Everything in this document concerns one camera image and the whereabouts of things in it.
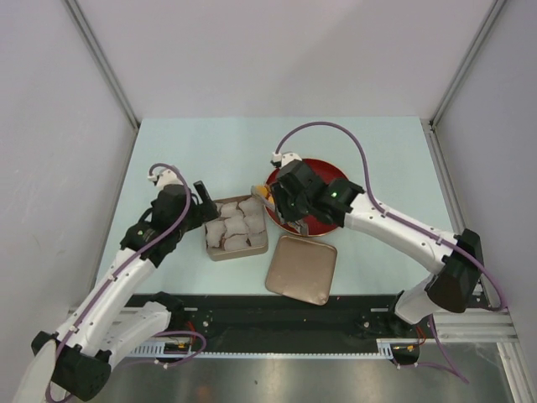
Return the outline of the orange biscuit cookie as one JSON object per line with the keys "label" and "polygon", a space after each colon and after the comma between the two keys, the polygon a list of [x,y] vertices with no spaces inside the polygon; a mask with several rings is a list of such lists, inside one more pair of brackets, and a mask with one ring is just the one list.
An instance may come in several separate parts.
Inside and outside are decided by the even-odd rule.
{"label": "orange biscuit cookie", "polygon": [[263,198],[267,198],[269,196],[269,191],[267,190],[266,187],[264,186],[257,186],[256,187],[256,192],[262,196]]}

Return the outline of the metal serving tongs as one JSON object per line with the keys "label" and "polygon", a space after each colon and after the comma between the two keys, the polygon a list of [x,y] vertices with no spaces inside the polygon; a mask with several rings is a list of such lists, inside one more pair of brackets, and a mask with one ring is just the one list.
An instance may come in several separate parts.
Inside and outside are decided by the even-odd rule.
{"label": "metal serving tongs", "polygon": [[[257,186],[264,186],[267,188],[267,198],[263,198],[256,192]],[[305,215],[291,205],[288,197],[282,192],[279,186],[276,186],[276,193],[273,193],[273,189],[268,185],[253,185],[251,186],[251,195],[259,199],[265,207],[269,207],[274,211],[281,223],[287,223],[293,227],[300,227],[302,236],[305,236],[308,233],[306,225],[303,224]]]}

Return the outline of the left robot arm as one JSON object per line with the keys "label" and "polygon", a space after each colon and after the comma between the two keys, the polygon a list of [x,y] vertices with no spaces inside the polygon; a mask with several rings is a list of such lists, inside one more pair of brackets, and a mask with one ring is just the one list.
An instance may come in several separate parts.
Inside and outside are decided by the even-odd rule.
{"label": "left robot arm", "polygon": [[118,326],[113,323],[137,288],[172,254],[186,233],[217,218],[216,203],[205,184],[187,186],[177,170],[163,166],[149,180],[159,192],[120,242],[106,274],[81,305],[53,332],[39,332],[33,353],[53,342],[55,356],[44,397],[52,384],[87,402],[108,382],[114,368],[137,346],[162,334],[202,340],[188,326],[184,303],[160,291]]}

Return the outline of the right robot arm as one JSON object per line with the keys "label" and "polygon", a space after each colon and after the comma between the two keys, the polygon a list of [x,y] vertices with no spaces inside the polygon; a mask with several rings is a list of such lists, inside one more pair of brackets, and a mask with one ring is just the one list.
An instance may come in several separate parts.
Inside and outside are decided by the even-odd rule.
{"label": "right robot arm", "polygon": [[374,201],[369,192],[344,178],[325,181],[303,160],[280,163],[269,185],[274,212],[283,224],[309,233],[309,221],[365,233],[406,254],[429,272],[398,294],[391,310],[416,324],[439,310],[463,313],[469,306],[483,264],[479,235],[432,230]]}

